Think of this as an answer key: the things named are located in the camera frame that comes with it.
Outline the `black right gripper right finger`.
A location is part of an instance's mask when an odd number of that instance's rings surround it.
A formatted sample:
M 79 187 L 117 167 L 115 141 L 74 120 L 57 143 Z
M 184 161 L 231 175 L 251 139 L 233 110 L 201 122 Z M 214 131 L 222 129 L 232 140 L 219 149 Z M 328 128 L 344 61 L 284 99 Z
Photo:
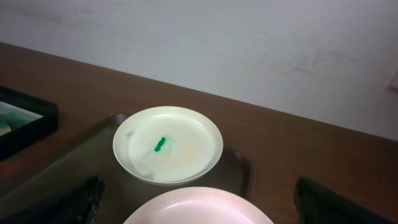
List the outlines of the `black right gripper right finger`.
M 295 184 L 299 224 L 393 224 L 308 177 Z

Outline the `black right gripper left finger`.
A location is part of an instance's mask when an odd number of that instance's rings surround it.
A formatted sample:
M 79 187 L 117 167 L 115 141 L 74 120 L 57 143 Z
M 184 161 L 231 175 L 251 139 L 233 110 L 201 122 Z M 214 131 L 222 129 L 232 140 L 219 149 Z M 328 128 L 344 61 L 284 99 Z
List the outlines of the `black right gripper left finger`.
M 101 207 L 104 189 L 103 180 L 90 177 L 50 208 L 46 223 L 93 223 Z

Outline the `white plate green stain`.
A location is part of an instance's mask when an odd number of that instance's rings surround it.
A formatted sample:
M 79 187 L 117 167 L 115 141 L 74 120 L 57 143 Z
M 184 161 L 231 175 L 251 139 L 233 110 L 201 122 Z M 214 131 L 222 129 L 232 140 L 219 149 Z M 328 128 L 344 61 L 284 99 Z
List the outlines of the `white plate green stain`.
M 221 132 L 212 120 L 178 106 L 134 113 L 113 137 L 120 166 L 154 185 L 182 185 L 200 178 L 218 163 L 223 147 Z

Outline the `pinkish white plate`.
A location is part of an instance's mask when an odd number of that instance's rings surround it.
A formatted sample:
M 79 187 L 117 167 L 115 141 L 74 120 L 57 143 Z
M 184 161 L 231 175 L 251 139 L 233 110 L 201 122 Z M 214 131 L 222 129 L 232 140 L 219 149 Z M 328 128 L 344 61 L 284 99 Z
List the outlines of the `pinkish white plate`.
M 246 199 L 210 187 L 186 187 L 161 194 L 133 212 L 128 224 L 272 224 Z

